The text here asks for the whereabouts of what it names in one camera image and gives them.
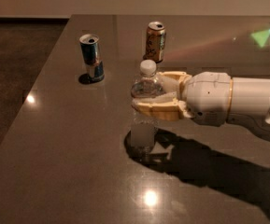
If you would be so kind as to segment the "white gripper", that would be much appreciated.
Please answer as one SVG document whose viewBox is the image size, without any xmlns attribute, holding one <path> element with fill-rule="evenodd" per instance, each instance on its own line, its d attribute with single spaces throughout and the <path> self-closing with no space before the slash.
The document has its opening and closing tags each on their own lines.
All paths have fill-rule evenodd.
<svg viewBox="0 0 270 224">
<path fill-rule="evenodd" d="M 192 119 L 199 125 L 217 127 L 225 122 L 231 100 L 229 75 L 203 72 L 192 77 L 186 72 L 166 71 L 158 72 L 157 76 L 166 94 L 134 98 L 132 108 L 138 113 L 166 121 Z M 182 92 L 186 103 L 178 99 Z"/>
</svg>

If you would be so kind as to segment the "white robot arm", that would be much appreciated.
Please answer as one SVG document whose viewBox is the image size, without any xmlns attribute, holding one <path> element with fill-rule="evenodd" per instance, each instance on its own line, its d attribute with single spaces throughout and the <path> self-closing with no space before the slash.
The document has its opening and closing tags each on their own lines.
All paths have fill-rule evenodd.
<svg viewBox="0 0 270 224">
<path fill-rule="evenodd" d="M 164 94 L 134 98 L 132 107 L 139 113 L 207 126 L 239 125 L 270 141 L 270 79 L 216 72 L 191 76 L 179 71 L 160 72 L 158 77 Z"/>
</svg>

